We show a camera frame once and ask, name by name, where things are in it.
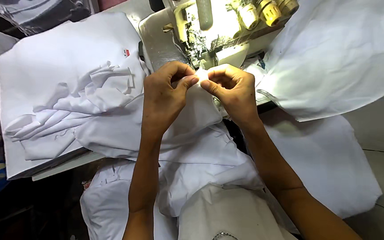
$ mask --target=left hand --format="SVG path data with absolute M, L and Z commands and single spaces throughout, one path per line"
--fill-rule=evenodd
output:
M 186 91 L 198 82 L 194 74 L 187 64 L 168 62 L 145 78 L 142 138 L 162 138 L 186 105 Z M 171 83 L 175 81 L 179 83 L 173 88 Z

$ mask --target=person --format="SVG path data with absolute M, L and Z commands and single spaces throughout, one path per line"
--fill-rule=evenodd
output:
M 269 138 L 257 113 L 254 76 L 223 64 L 210 68 L 208 79 L 200 83 L 201 87 L 221 101 L 241 128 L 259 176 L 301 236 L 306 240 L 360 239 L 341 218 L 308 193 Z M 176 88 L 171 86 L 174 81 L 179 81 Z M 197 82 L 195 71 L 180 62 L 166 63 L 144 80 L 140 150 L 128 193 L 129 215 L 123 240 L 154 237 L 161 139 L 185 106 L 187 90 Z M 182 208 L 179 240 L 296 239 L 274 222 L 266 202 L 251 191 L 209 184 Z

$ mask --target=hand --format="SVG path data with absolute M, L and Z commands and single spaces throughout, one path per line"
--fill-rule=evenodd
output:
M 208 79 L 201 87 L 216 96 L 232 120 L 242 129 L 259 119 L 256 106 L 254 75 L 229 64 L 208 70 Z
M 185 106 L 186 91 L 198 82 L 194 74 L 187 64 L 168 62 L 145 78 L 142 137 L 162 138 Z M 179 83 L 173 88 L 171 83 L 175 81 Z

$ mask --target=white shirt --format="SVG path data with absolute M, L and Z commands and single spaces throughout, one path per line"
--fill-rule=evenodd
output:
M 296 240 L 276 223 L 267 203 L 238 186 L 208 184 L 186 202 L 179 240 Z

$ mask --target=red logo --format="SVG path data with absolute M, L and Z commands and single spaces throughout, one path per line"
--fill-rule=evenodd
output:
M 130 51 L 128 49 L 124 49 L 124 57 L 130 56 Z

